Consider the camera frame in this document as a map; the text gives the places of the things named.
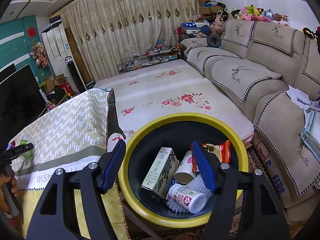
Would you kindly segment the person left hand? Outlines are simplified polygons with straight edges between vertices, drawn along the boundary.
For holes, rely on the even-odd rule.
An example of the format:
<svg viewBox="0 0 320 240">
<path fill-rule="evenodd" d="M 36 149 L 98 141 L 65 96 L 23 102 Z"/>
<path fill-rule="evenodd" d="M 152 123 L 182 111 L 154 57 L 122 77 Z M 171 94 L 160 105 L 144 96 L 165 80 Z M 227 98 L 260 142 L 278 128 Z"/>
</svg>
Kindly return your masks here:
<svg viewBox="0 0 320 240">
<path fill-rule="evenodd" d="M 7 166 L 5 174 L 1 173 L 1 210 L 13 217 L 17 217 L 21 212 L 17 195 L 18 186 L 15 172 L 10 166 Z"/>
</svg>

